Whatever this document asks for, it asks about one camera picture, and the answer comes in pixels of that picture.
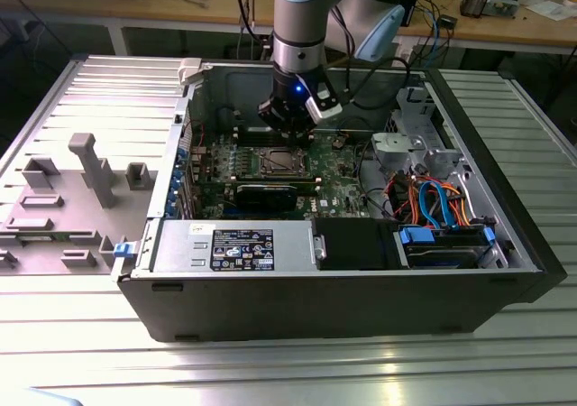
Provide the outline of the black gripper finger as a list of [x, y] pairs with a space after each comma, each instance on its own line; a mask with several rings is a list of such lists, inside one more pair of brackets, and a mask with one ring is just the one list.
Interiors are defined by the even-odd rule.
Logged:
[[316, 125], [313, 121], [298, 121], [297, 146], [307, 148], [315, 140], [315, 127]]
[[284, 107], [284, 103], [267, 100], [258, 105], [259, 118], [272, 130], [279, 133], [290, 143], [294, 143], [297, 136], [294, 129], [294, 118]]

